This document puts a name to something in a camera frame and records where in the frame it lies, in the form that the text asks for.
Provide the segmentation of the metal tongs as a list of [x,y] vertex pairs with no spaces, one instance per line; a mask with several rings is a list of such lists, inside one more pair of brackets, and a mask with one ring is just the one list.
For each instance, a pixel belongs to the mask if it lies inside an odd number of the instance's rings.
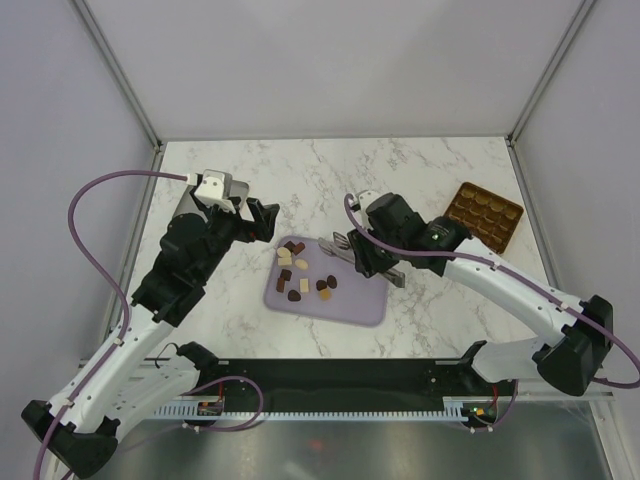
[[365,278],[381,276],[396,288],[405,287],[405,274],[395,269],[397,262],[378,256],[373,247],[353,244],[347,236],[339,232],[333,232],[331,240],[319,237],[317,243],[324,254],[350,263]]

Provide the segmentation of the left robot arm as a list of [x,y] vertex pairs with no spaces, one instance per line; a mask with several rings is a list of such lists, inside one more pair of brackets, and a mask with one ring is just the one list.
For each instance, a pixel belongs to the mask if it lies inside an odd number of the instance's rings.
[[178,347],[175,357],[135,387],[126,385],[141,361],[186,319],[235,242],[268,243],[280,207],[248,198],[224,204],[190,200],[160,239],[151,270],[110,335],[76,376],[50,400],[32,400],[21,417],[69,472],[87,479],[105,466],[119,443],[158,407],[182,394],[208,394],[219,380],[217,358],[202,345]]

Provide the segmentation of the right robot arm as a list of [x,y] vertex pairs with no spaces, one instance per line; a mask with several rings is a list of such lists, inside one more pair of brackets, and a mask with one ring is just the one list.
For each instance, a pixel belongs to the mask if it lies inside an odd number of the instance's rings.
[[462,223],[446,216],[425,221],[405,199],[366,190],[348,194],[354,228],[348,241],[355,268],[370,278],[410,263],[457,282],[522,322],[533,337],[508,343],[478,341],[457,369],[457,382],[480,394],[503,380],[541,378],[556,390],[583,395],[612,348],[613,307],[594,295],[583,300],[546,285],[494,253]]

